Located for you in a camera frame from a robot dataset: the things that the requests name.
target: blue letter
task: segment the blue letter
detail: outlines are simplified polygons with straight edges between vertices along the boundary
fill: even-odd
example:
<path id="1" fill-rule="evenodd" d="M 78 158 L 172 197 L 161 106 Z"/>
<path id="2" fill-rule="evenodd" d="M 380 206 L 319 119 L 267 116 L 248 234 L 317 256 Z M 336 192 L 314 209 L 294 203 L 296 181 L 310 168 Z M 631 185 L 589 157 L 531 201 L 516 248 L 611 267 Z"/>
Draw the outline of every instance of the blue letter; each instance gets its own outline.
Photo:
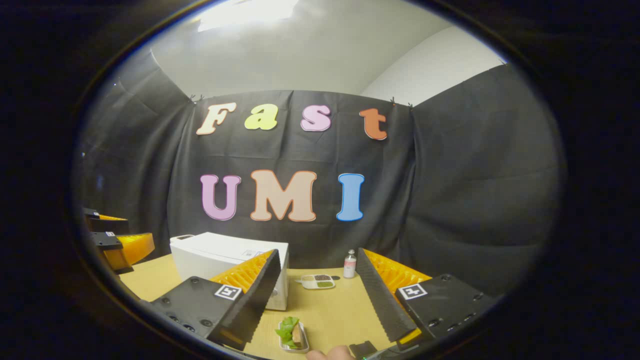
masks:
<path id="1" fill-rule="evenodd" d="M 342 209 L 337 215 L 340 221 L 354 221 L 362 218 L 360 211 L 360 185 L 364 176 L 360 174 L 342 174 L 338 177 L 342 184 Z"/>

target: finger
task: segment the finger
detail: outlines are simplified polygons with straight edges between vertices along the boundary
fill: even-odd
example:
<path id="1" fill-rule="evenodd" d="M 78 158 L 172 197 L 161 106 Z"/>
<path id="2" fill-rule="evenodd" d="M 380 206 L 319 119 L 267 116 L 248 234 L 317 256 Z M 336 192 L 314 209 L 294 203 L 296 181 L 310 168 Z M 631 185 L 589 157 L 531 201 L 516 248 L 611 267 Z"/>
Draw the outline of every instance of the finger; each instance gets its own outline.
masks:
<path id="1" fill-rule="evenodd" d="M 322 351 L 311 350 L 307 352 L 306 356 L 307 360 L 327 360 L 326 355 L 323 354 Z"/>
<path id="2" fill-rule="evenodd" d="M 329 350 L 327 358 L 329 360 L 355 360 L 355 357 L 351 356 L 349 348 L 346 345 L 339 345 Z"/>

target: tabletop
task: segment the tabletop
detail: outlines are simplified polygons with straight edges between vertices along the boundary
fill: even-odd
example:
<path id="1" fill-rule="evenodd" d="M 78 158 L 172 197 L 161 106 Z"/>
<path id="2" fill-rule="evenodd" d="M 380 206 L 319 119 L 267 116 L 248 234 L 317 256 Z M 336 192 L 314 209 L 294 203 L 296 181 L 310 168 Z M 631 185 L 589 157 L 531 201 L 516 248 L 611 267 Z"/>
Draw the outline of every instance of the tabletop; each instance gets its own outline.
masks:
<path id="1" fill-rule="evenodd" d="M 120 275 L 122 282 L 139 298 L 153 301 L 182 281 L 171 254 L 133 266 L 134 271 Z M 306 290 L 296 282 L 302 275 L 338 275 L 335 287 Z M 370 341 L 378 350 L 389 342 L 359 276 L 345 279 L 342 268 L 287 269 L 289 296 L 286 311 L 265 310 L 244 352 L 269 359 L 304 359 L 304 354 L 284 352 L 275 329 L 286 316 L 295 316 L 305 325 L 312 350 L 325 354 L 337 345 Z"/>

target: pink letter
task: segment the pink letter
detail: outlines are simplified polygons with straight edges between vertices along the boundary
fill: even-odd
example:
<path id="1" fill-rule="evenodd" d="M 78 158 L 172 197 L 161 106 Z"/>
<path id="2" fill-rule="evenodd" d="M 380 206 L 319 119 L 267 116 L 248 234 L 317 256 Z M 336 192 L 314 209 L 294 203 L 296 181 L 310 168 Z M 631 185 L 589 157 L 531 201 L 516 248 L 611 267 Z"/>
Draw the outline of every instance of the pink letter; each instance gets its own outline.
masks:
<path id="1" fill-rule="evenodd" d="M 236 214 L 236 190 L 238 184 L 242 181 L 239 176 L 225 176 L 222 181 L 227 184 L 227 207 L 218 209 L 216 206 L 216 184 L 218 177 L 215 175 L 203 175 L 200 178 L 202 182 L 202 207 L 209 217 L 216 220 L 229 220 Z"/>
<path id="2" fill-rule="evenodd" d="M 331 119 L 327 116 L 331 109 L 327 105 L 310 105 L 302 111 L 300 126 L 304 131 L 324 131 L 331 126 Z"/>

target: food container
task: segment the food container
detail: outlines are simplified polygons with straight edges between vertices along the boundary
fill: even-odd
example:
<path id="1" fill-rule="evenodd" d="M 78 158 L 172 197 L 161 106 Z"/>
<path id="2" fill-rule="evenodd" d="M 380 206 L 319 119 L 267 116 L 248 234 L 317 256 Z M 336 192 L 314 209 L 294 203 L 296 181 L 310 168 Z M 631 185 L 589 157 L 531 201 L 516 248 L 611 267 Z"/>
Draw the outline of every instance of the food container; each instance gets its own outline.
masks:
<path id="1" fill-rule="evenodd" d="M 307 340 L 307 333 L 305 332 L 305 326 L 298 321 L 300 324 L 300 332 L 302 333 L 302 348 L 289 348 L 288 345 L 284 345 L 282 343 L 282 338 L 278 336 L 280 341 L 280 348 L 286 352 L 298 352 L 304 354 L 305 352 L 309 352 L 309 341 Z M 282 328 L 282 322 L 278 323 L 278 329 Z"/>
<path id="2" fill-rule="evenodd" d="M 335 282 L 329 275 L 303 275 L 300 280 L 296 280 L 304 286 L 305 289 L 318 290 L 330 289 L 335 287 Z"/>

